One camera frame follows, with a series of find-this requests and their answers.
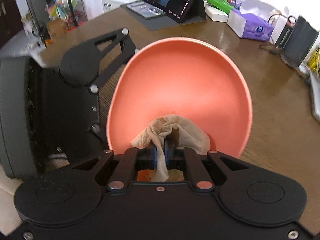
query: brown box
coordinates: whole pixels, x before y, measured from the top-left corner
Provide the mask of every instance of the brown box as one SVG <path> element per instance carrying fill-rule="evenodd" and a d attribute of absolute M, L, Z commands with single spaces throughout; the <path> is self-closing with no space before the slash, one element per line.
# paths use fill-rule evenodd
<path fill-rule="evenodd" d="M 67 31 L 67 25 L 65 21 L 61 19 L 56 19 L 47 23 L 48 32 L 51 39 L 54 41 L 55 38 L 63 36 Z"/>

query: brown wooden table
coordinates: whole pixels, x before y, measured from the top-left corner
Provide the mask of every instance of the brown wooden table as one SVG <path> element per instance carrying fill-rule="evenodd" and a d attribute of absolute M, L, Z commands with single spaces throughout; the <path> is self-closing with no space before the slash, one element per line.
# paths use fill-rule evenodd
<path fill-rule="evenodd" d="M 226 53 L 242 72 L 253 103 L 251 136 L 242 159 L 291 177 L 308 194 L 300 222 L 312 233 L 320 231 L 320 124 L 310 110 L 309 88 L 279 57 L 259 49 L 260 42 L 240 39 L 225 23 L 207 22 L 148 31 L 122 9 L 116 9 L 59 38 L 42 54 L 48 65 L 58 65 L 72 46 L 104 33 L 127 27 L 138 48 L 167 37 L 206 41 Z M 100 64 L 105 68 L 115 48 Z M 105 124 L 119 70 L 100 91 L 101 122 Z"/>

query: purple tissue pack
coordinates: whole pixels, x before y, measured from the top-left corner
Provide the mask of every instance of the purple tissue pack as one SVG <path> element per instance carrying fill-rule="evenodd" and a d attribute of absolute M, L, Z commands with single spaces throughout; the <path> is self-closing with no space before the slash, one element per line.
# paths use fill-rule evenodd
<path fill-rule="evenodd" d="M 269 41 L 274 27 L 252 13 L 241 14 L 231 10 L 227 24 L 240 37 L 257 41 Z"/>

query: phone on table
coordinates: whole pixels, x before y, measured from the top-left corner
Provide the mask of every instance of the phone on table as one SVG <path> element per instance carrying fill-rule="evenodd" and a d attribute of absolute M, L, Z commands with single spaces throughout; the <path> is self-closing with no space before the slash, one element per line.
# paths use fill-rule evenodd
<path fill-rule="evenodd" d="M 152 19 L 165 15 L 165 12 L 144 1 L 137 1 L 126 5 L 131 11 L 141 15 L 144 19 Z"/>

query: dark brown door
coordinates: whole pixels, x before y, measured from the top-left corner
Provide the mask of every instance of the dark brown door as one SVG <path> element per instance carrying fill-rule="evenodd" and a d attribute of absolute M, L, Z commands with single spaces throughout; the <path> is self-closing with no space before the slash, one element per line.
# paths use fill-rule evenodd
<path fill-rule="evenodd" d="M 0 46 L 22 30 L 21 16 L 15 0 L 0 0 Z"/>

